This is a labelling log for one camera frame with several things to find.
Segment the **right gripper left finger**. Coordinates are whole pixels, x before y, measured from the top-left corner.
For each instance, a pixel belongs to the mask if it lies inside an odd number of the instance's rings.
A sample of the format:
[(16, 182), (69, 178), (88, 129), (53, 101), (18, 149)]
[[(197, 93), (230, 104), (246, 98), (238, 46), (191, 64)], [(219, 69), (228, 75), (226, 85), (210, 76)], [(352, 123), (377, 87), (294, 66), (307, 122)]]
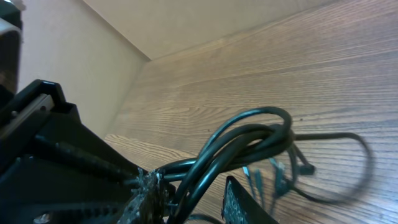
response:
[(118, 212), (117, 224), (158, 224), (164, 223), (170, 198), (162, 171), (144, 174), (134, 179), (138, 188), (132, 189), (132, 197)]

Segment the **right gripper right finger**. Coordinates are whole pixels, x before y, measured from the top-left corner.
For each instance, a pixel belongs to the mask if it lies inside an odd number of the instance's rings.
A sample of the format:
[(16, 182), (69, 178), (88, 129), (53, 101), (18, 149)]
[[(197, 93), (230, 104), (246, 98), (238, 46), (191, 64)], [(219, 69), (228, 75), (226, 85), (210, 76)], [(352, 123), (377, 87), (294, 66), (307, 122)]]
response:
[(279, 224), (233, 176), (227, 176), (221, 212), (227, 224)]

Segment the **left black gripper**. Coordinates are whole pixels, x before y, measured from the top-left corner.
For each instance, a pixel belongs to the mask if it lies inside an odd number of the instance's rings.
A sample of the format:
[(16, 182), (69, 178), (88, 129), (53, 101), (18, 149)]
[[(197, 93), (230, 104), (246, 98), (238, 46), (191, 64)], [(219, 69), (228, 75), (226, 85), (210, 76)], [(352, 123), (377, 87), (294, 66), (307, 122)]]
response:
[(139, 173), (82, 124), (58, 83), (1, 88), (1, 222), (116, 223)]

